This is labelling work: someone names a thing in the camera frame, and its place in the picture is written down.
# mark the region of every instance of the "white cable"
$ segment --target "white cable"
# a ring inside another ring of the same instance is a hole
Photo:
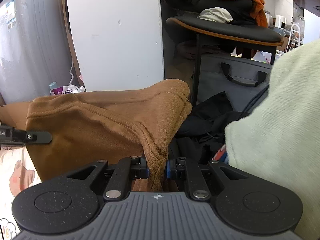
[[[70,86],[72,86],[72,82],[73,82],[73,74],[71,73],[72,68],[73,68],[73,61],[72,61],[71,68],[70,68],[70,71],[69,71],[69,74],[72,76],[72,78],[70,80],[70,83],[69,83]]]

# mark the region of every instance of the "gray fabric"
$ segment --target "gray fabric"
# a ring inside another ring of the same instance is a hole
[[[266,82],[258,87],[245,87],[227,80],[221,70],[221,63],[229,64],[230,76],[241,82],[255,83],[258,71],[267,73]],[[199,80],[198,102],[201,103],[211,96],[225,91],[234,111],[241,112],[248,102],[268,85],[272,65],[250,59],[225,56],[204,55],[201,58],[201,71]],[[267,96],[265,93],[258,102],[249,110],[251,112]]]
[[[279,33],[282,37],[284,36],[290,36],[290,31],[287,31],[285,29],[280,29],[274,26],[269,27],[271,30],[275,31],[276,33]]]

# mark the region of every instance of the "chair seat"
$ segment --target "chair seat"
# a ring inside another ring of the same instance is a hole
[[[257,25],[232,25],[198,19],[190,16],[175,16],[167,24],[178,24],[189,30],[227,40],[242,41],[265,46],[283,44],[282,37],[271,29]]]

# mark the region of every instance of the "label sticker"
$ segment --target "label sticker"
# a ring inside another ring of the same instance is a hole
[[[12,29],[16,25],[16,12],[14,9],[14,0],[11,0],[6,5],[7,9],[7,25],[8,29]]]

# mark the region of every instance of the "black circular pad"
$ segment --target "black circular pad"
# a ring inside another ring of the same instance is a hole
[[[12,214],[19,228],[37,234],[63,234],[87,224],[99,209],[85,180],[60,176],[16,196]]]
[[[271,193],[252,192],[243,198],[243,204],[251,211],[269,213],[279,207],[280,201]]]
[[[41,194],[35,200],[35,206],[42,212],[55,213],[63,211],[71,204],[71,197],[63,192],[50,191]]]
[[[295,228],[302,202],[292,191],[263,179],[227,184],[215,201],[218,215],[238,231],[275,235]]]

